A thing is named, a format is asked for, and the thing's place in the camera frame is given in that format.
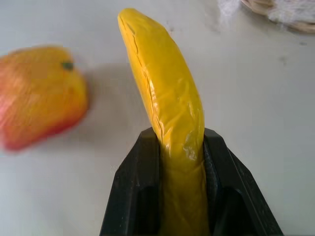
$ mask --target white table surface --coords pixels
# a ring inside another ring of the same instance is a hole
[[[73,130],[0,157],[0,232],[98,236],[115,170],[149,127],[117,15],[167,27],[199,89],[206,127],[250,169],[281,229],[315,234],[315,38],[241,10],[218,30],[214,0],[3,0],[0,54],[62,44],[91,84]]]

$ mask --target artificial mango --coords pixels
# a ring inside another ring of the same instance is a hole
[[[76,124],[87,88],[62,47],[32,47],[0,58],[0,143],[19,150]]]
[[[166,29],[135,9],[118,16],[131,69],[161,148],[163,236],[209,234],[201,101]]]

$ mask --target banana peel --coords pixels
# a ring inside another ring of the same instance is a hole
[[[21,150],[76,124],[87,88],[63,47],[18,50],[0,58],[0,144]]]
[[[161,148],[164,236],[209,234],[202,104],[185,60],[166,29],[135,9],[118,22],[149,120]]]

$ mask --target wicker basket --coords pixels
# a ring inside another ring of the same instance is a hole
[[[254,13],[259,15],[267,16],[269,10],[274,7],[273,0],[241,0],[242,3],[250,8]],[[315,33],[315,22],[297,22],[294,24],[288,25],[289,28],[297,30],[304,33]]]

